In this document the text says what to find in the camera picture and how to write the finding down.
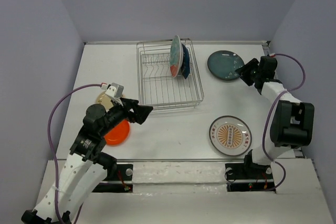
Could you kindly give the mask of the red plate with turquoise flower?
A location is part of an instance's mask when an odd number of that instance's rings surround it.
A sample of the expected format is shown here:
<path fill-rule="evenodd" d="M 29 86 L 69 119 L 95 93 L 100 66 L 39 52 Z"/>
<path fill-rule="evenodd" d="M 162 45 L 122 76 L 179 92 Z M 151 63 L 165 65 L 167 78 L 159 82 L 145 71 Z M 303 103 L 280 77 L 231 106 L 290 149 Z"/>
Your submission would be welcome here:
<path fill-rule="evenodd" d="M 183 61 L 183 49 L 181 39 L 178 35 L 175 35 L 171 42 L 170 47 L 170 72 L 173 78 L 175 78 L 182 66 Z"/>

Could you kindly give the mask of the dark blue leaf-shaped plate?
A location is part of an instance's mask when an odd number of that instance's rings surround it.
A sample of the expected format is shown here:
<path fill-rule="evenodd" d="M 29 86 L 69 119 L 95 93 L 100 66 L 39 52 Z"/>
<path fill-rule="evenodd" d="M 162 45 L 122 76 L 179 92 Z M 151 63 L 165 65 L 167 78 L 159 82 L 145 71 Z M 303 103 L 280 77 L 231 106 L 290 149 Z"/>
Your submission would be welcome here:
<path fill-rule="evenodd" d="M 190 74 L 190 56 L 188 49 L 184 44 L 182 44 L 183 49 L 183 61 L 181 65 L 181 73 L 184 79 L 187 79 Z"/>

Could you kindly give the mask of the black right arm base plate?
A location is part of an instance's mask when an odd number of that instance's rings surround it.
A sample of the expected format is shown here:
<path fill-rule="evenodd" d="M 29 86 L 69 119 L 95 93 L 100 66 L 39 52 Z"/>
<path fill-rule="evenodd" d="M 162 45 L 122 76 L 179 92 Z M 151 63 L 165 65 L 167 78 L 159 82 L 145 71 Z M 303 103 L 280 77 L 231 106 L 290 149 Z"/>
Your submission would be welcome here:
<path fill-rule="evenodd" d="M 246 169 L 243 163 L 226 163 L 224 178 L 229 193 L 251 191 L 275 191 L 270 166 L 262 169 Z"/>

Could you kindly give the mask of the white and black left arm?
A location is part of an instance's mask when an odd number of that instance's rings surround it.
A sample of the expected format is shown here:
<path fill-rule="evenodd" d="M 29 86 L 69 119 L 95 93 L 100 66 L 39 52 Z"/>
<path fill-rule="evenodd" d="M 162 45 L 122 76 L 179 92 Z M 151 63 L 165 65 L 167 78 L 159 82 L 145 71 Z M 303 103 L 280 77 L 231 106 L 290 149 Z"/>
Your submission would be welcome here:
<path fill-rule="evenodd" d="M 95 187 L 116 174 L 116 158 L 102 151 L 105 135 L 124 120 L 143 124 L 152 110 L 151 106 L 126 98 L 121 98 L 109 110 L 101 104 L 88 107 L 63 168 L 56 171 L 54 184 L 34 209 L 24 212 L 21 221 L 73 223 Z"/>

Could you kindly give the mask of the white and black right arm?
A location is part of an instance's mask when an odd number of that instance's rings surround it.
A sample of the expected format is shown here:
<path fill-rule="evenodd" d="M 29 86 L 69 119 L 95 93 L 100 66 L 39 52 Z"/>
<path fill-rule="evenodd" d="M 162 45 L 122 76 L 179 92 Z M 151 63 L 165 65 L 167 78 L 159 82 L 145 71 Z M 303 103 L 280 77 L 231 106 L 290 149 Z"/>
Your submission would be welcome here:
<path fill-rule="evenodd" d="M 271 103 L 262 143 L 245 155 L 241 166 L 248 178 L 266 172 L 286 151 L 308 146 L 312 141 L 314 105 L 295 98 L 291 90 L 276 79 L 277 56 L 254 58 L 236 70 L 248 86 L 254 86 Z"/>

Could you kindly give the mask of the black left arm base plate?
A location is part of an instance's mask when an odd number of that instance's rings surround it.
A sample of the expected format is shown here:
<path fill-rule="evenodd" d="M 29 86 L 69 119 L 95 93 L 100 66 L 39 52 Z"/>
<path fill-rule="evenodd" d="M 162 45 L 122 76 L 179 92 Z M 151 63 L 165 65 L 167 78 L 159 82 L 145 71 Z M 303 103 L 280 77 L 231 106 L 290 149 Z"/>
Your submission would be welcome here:
<path fill-rule="evenodd" d="M 133 164 L 118 163 L 113 174 L 100 182 L 93 193 L 132 193 L 133 192 Z"/>

